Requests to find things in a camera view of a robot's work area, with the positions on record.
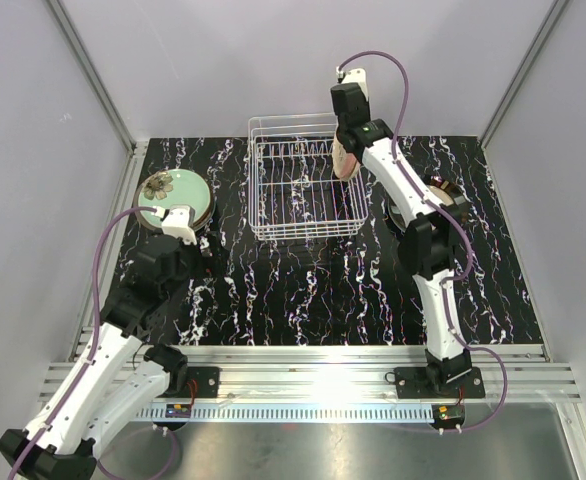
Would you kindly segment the pink cream branch plate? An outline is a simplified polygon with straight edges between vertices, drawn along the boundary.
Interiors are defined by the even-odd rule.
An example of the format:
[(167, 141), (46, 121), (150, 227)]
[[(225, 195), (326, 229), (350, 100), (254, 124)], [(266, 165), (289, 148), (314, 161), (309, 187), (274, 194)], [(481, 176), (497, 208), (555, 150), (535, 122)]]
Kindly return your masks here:
[(351, 180), (360, 170), (356, 156), (345, 150), (337, 135), (334, 135), (332, 143), (332, 164), (335, 177), (344, 182)]

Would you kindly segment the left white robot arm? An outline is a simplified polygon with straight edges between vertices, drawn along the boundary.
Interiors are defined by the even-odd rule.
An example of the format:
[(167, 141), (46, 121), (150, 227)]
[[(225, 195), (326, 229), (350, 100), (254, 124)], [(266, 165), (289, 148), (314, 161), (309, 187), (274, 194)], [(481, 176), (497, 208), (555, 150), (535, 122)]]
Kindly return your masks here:
[(120, 284), (108, 294), (92, 339), (40, 413), (8, 429), (0, 453), (12, 476), (88, 479), (106, 447), (155, 398), (185, 398), (162, 424), (190, 417), (192, 401), (218, 393), (217, 367), (191, 367), (178, 348), (149, 342), (191, 282), (224, 271), (229, 254), (218, 233), (187, 245), (169, 235), (148, 238)]

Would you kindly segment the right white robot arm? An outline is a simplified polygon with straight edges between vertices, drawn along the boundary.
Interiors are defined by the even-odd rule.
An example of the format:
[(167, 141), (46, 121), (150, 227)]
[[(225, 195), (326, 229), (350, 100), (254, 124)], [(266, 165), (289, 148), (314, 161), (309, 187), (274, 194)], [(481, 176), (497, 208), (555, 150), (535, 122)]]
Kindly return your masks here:
[(460, 225), (462, 212), (458, 204), (438, 198), (399, 154), (388, 125), (371, 118), (359, 82), (333, 86), (331, 100), (337, 119), (334, 174), (349, 180), (359, 166), (365, 167), (398, 208), (405, 223), (398, 257), (417, 285), (426, 320), (426, 385), (434, 395), (448, 397), (472, 370), (453, 289), (458, 245), (470, 247)]

